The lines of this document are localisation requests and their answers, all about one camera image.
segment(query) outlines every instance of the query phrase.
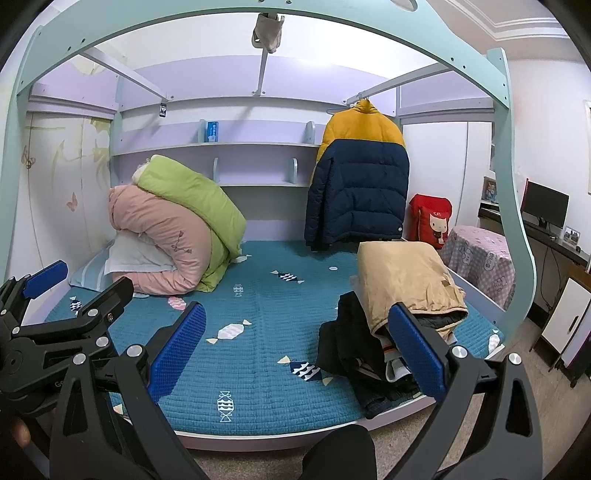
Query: cabinet door handle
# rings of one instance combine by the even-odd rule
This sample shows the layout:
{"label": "cabinet door handle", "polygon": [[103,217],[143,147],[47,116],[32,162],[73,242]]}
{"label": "cabinet door handle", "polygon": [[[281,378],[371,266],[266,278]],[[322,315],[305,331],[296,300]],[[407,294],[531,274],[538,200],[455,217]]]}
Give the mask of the cabinet door handle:
{"label": "cabinet door handle", "polygon": [[570,333],[570,331],[573,329],[573,327],[574,327],[574,324],[575,324],[575,323],[577,323],[577,320],[578,320],[578,319],[579,319],[579,316],[577,315],[577,316],[574,318],[574,320],[573,320],[573,323],[571,323],[571,324],[570,324],[569,333]]}

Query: folded clothes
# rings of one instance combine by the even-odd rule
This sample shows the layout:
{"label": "folded clothes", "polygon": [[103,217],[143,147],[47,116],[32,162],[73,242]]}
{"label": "folded clothes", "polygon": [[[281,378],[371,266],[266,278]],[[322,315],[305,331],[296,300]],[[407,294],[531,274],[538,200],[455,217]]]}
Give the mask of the folded clothes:
{"label": "folded clothes", "polygon": [[361,303],[372,333],[387,325],[390,308],[399,301],[417,318],[429,315],[429,326],[444,339],[468,315],[464,291],[429,244],[363,242],[357,262]]}
{"label": "folded clothes", "polygon": [[[401,358],[398,361],[406,369],[404,361]],[[418,393],[412,375],[398,369],[395,372],[394,367],[387,373],[382,343],[369,331],[355,292],[342,295],[337,319],[320,326],[316,366],[349,379],[368,419],[391,409],[393,402],[399,403]],[[394,379],[397,374],[397,379],[388,381],[388,376]]]}

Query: ceiling molding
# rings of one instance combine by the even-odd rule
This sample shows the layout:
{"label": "ceiling molding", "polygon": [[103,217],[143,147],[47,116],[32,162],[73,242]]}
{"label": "ceiling molding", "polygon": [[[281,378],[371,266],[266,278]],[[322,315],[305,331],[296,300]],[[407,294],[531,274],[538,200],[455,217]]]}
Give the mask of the ceiling molding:
{"label": "ceiling molding", "polygon": [[520,38],[565,38],[569,36],[553,17],[520,18],[494,22],[470,0],[444,0],[474,22],[491,39],[501,42]]}

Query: blue mattress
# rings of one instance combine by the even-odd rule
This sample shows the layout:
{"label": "blue mattress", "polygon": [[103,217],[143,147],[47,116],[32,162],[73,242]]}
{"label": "blue mattress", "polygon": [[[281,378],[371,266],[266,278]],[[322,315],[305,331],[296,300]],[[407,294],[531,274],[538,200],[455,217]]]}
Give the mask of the blue mattress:
{"label": "blue mattress", "polygon": [[[349,277],[357,273],[354,247],[311,253],[302,242],[246,242],[242,250],[251,256],[231,264],[214,292],[182,296],[186,303],[204,306],[207,326],[173,392],[159,402],[172,427],[269,435],[361,418],[347,379],[319,372],[318,381],[305,381],[292,373],[298,362],[316,360],[320,325],[336,317],[339,296],[351,291]],[[84,304],[95,295],[73,287],[47,320],[72,316],[69,297]],[[158,328],[172,324],[181,313],[171,306],[175,302],[133,299],[110,328],[117,350],[145,344]],[[484,357],[494,326],[470,305],[469,310],[456,336],[473,355]],[[235,338],[224,338],[240,330]]]}

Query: cartoon print bag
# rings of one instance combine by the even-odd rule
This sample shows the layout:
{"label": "cartoon print bag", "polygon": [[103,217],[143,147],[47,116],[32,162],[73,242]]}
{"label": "cartoon print bag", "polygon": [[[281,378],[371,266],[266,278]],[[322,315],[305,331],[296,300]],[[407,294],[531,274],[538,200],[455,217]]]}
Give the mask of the cartoon print bag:
{"label": "cartoon print bag", "polygon": [[451,202],[447,198],[417,194],[410,201],[410,213],[412,224],[408,239],[442,248],[449,232]]}

